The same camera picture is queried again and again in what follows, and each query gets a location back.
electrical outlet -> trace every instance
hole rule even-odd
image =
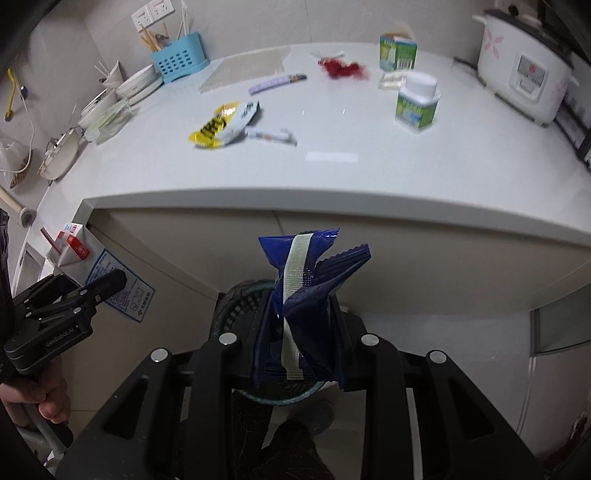
[[[146,7],[150,10],[155,21],[174,12],[171,0],[152,0],[149,4],[146,4]]]
[[[154,17],[152,17],[148,5],[144,5],[136,13],[131,14],[131,20],[134,21],[135,28],[138,32],[142,31],[142,27],[148,28],[154,23]]]

blue utensil holder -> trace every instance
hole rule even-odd
[[[209,65],[197,32],[185,35],[170,46],[155,51],[152,53],[152,60],[160,70],[164,83],[200,72]]]

snack package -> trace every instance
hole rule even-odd
[[[206,149],[228,145],[244,132],[258,109],[258,102],[234,102],[222,105],[199,132],[193,132],[189,136],[189,141]]]
[[[360,245],[318,262],[338,232],[259,238],[269,262],[279,271],[272,295],[274,312],[265,315],[261,325],[268,338],[259,348],[259,355],[267,355],[266,380],[340,378],[329,298],[371,255],[367,245]]]

green and white box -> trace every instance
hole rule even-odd
[[[417,59],[417,42],[386,33],[379,39],[379,67],[385,72],[412,70]]]

blue wrapper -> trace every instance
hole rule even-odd
[[[371,255],[367,245],[360,245],[318,262],[338,232],[259,238],[269,262],[278,270],[272,295],[274,311],[267,313],[265,325],[261,325],[268,338],[259,352],[261,358],[266,357],[266,380],[331,381],[342,377],[337,371],[339,347],[329,297]]]

